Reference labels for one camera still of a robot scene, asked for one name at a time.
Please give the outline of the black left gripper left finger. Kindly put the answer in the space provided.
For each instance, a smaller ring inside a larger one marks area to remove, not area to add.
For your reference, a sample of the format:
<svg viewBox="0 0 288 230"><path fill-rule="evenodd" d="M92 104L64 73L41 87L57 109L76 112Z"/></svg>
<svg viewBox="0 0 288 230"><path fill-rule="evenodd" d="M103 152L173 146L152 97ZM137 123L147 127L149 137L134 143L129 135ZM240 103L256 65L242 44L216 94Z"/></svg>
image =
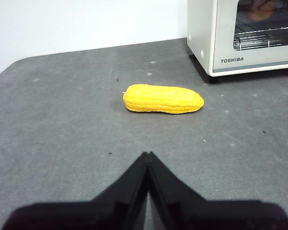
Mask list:
<svg viewBox="0 0 288 230"><path fill-rule="evenodd" d="M146 152L91 201L35 203L13 211L5 230L131 230L147 196Z"/></svg>

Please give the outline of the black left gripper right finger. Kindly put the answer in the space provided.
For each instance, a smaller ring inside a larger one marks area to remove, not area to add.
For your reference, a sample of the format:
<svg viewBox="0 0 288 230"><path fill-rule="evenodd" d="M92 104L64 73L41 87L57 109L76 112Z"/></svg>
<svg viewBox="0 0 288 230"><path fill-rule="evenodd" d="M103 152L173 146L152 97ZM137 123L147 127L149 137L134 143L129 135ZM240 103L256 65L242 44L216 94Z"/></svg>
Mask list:
<svg viewBox="0 0 288 230"><path fill-rule="evenodd" d="M288 230L288 215L260 200L207 200L149 153L150 194L168 230Z"/></svg>

